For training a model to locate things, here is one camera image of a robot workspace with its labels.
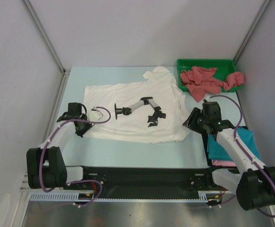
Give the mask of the white t-shirt with robot print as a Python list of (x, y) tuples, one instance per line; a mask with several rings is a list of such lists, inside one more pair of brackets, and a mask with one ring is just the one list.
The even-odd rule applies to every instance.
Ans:
[(86, 108), (104, 107), (102, 120), (111, 119), (84, 136), (150, 144), (183, 141), (190, 133), (182, 126), (189, 112), (175, 76), (157, 66), (143, 78), (144, 82), (85, 87)]

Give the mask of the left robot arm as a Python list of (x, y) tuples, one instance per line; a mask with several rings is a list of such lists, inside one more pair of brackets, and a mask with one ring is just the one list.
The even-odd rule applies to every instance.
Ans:
[(39, 147), (30, 148), (26, 153), (29, 187), (45, 192), (64, 187), (68, 174), (62, 151), (70, 137), (82, 137), (92, 126), (87, 120), (86, 107), (81, 103), (69, 103), (53, 133)]

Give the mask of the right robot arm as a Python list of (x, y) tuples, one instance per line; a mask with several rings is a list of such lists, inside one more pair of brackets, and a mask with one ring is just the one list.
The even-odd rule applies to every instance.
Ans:
[(239, 171), (233, 174), (227, 169), (214, 170), (204, 178), (208, 189), (224, 187), (236, 195), (244, 210), (259, 210), (275, 205), (275, 167), (267, 166), (251, 152), (238, 135), (238, 129), (229, 120), (222, 119), (217, 102), (205, 101), (202, 109), (193, 108), (183, 126), (212, 136), (225, 149)]

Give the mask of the salmon red t-shirt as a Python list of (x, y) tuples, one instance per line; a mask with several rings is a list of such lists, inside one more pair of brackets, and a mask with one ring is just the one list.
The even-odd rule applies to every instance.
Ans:
[(201, 101), (206, 94), (217, 95), (223, 91), (228, 92), (244, 83), (244, 75), (241, 72), (233, 72), (222, 81), (214, 77), (217, 70), (217, 68), (193, 66), (190, 70), (183, 70), (180, 73), (182, 84), (188, 88), (195, 101)]

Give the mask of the pink folded t-shirt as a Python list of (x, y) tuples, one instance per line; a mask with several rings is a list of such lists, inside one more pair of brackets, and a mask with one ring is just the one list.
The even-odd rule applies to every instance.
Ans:
[(236, 167), (236, 164), (233, 161), (216, 160), (216, 159), (212, 159), (211, 161), (213, 166)]

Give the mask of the left aluminium frame post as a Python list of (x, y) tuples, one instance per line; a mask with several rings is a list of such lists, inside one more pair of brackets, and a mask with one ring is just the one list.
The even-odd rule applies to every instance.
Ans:
[(46, 49), (48, 50), (51, 58), (53, 59), (55, 65), (57, 66), (59, 72), (63, 75), (65, 73), (65, 68), (63, 67), (61, 60), (40, 20), (38, 17), (31, 1), (29, 0), (21, 0), (21, 3), (23, 4), (27, 14), (29, 15), (33, 25), (35, 26), (41, 40), (43, 41)]

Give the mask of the aluminium frame post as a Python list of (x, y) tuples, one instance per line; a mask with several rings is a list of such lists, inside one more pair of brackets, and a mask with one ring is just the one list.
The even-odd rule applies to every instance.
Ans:
[(57, 66), (59, 72), (63, 75), (65, 73), (65, 68), (63, 67), (61, 60), (40, 20), (38, 17), (31, 1), (29, 0), (21, 0), (21, 3), (23, 4), (27, 14), (29, 15), (33, 25), (35, 26), (41, 40), (43, 41), (46, 49), (48, 50), (51, 58), (53, 59), (55, 65)]
[(237, 64), (237, 62), (239, 61), (241, 55), (243, 54), (245, 48), (247, 47), (247, 44), (249, 43), (252, 35), (254, 34), (256, 28), (258, 27), (262, 17), (264, 16), (265, 12), (267, 11), (267, 9), (269, 8), (269, 6), (271, 5), (273, 1), (272, 0), (264, 0), (259, 8), (259, 10), (257, 11), (246, 35), (244, 36), (242, 43), (240, 44), (234, 58), (233, 58), (233, 63), (234, 65)]

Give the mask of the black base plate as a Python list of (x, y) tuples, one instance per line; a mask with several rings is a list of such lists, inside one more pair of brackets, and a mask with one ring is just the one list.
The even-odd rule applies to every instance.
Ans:
[(85, 166), (83, 182), (64, 189), (86, 191), (96, 187), (101, 199), (195, 199), (200, 191), (223, 195), (225, 189), (213, 182), (214, 170)]

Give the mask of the aluminium front rail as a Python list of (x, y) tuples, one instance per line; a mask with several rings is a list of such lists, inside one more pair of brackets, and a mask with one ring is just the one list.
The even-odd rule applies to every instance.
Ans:
[[(21, 183), (21, 186), (20, 186), (20, 191), (21, 192), (30, 192), (30, 191), (33, 191), (35, 189), (32, 189), (30, 188), (29, 186), (29, 183), (28, 183), (28, 175), (25, 174), (24, 175), (24, 178), (23, 178), (23, 181)], [(43, 190), (42, 189), (36, 189), (37, 192), (42, 192)]]

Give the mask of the right aluminium frame post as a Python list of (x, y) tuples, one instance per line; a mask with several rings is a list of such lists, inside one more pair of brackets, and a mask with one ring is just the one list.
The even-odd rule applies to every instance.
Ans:
[(272, 0), (264, 0), (259, 8), (259, 10), (257, 11), (246, 35), (244, 36), (242, 43), (240, 44), (234, 58), (233, 58), (233, 63), (234, 65), (237, 64), (237, 62), (239, 61), (241, 55), (243, 54), (245, 48), (247, 47), (247, 44), (249, 43), (252, 35), (254, 34), (256, 28), (258, 27), (262, 17), (264, 16), (265, 12), (267, 11), (267, 9), (269, 8), (269, 6), (271, 5), (273, 1)]

